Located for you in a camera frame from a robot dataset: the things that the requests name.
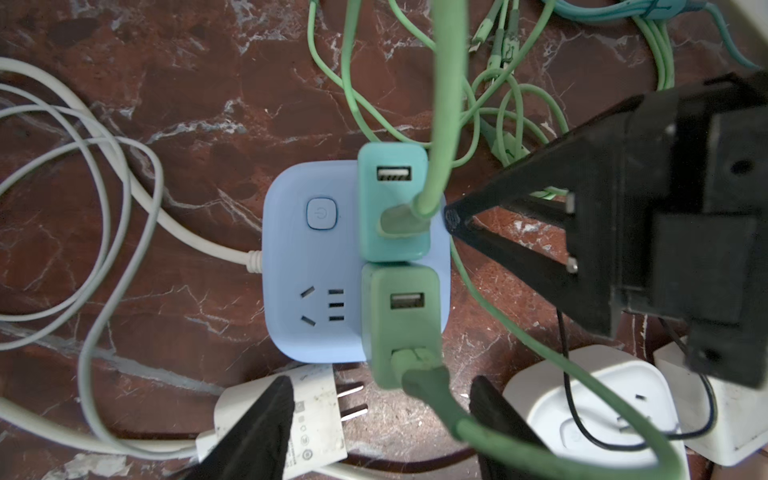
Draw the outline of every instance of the red marble tabletop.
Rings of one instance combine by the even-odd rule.
[[[399,3],[429,31],[426,0]],[[472,0],[473,31],[490,3]],[[316,22],[319,54],[337,71],[344,11],[345,2],[322,2]],[[523,37],[540,12],[538,0],[521,3]],[[341,90],[312,62],[307,15],[307,0],[2,2],[0,55],[51,72],[113,132],[157,152],[166,177],[164,206],[183,225],[229,247],[258,250],[264,196],[272,180],[301,162],[354,158],[366,141]],[[705,14],[675,18],[670,36],[678,84],[735,68]],[[483,69],[487,56],[483,48],[473,58],[472,74]],[[552,93],[572,127],[656,84],[650,51],[630,22],[593,27],[553,17],[515,74]],[[399,25],[382,0],[364,2],[353,78],[392,124],[414,137],[429,137],[432,54]],[[54,100],[19,76],[4,74],[2,80]],[[2,106],[18,102],[0,94]],[[554,124],[537,98],[526,98],[525,112],[536,124]],[[468,127],[462,148],[470,134]],[[44,116],[3,120],[0,177],[66,141],[65,132]],[[106,161],[97,157],[108,172]],[[146,165],[130,161],[147,182]],[[481,146],[453,172],[449,201],[499,168]],[[111,172],[105,177],[117,205],[118,179]],[[145,217],[134,204],[115,271],[75,318],[33,346],[0,353],[2,396],[46,419],[87,431],[75,382],[77,354]],[[101,218],[79,154],[24,179],[2,199],[0,219],[3,312],[44,309],[69,296],[88,275]],[[564,259],[561,230],[503,211],[485,214],[483,221],[534,250]],[[465,245],[458,248],[482,293],[558,349],[553,307],[498,264]],[[212,428],[214,403],[224,388],[297,365],[273,345],[263,312],[259,275],[198,253],[158,227],[95,353],[95,394],[106,425],[134,438],[186,439]],[[0,339],[25,336],[46,323],[0,323]],[[573,324],[569,330],[573,348],[604,343],[642,359],[669,341],[655,319],[642,316],[626,316],[617,339],[591,336]],[[453,392],[464,406],[475,376],[485,375],[503,388],[515,372],[539,360],[469,297],[455,270],[444,339]],[[366,383],[364,392],[342,399],[343,408],[363,402],[370,408],[344,425],[351,462],[408,473],[446,467],[418,478],[479,477],[471,452],[453,441],[422,403],[378,389],[363,364],[336,370],[339,382]],[[87,469],[68,463],[76,454],[0,422],[0,478],[85,477]],[[703,458],[690,452],[689,460],[693,478],[708,478]],[[93,474],[154,480],[176,478],[185,466],[120,456],[110,462],[95,462],[93,468],[101,470]]]

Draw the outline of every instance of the outlet slot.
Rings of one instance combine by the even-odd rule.
[[[411,167],[376,167],[376,179],[380,182],[410,182]]]
[[[389,296],[389,308],[423,308],[424,293],[393,293]]]

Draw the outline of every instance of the power outlet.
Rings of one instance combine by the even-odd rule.
[[[263,231],[264,316],[277,348],[305,363],[365,362],[357,162],[285,170],[266,193]],[[445,329],[451,259],[442,215],[432,220],[430,239],[429,252],[414,263],[438,274]]]

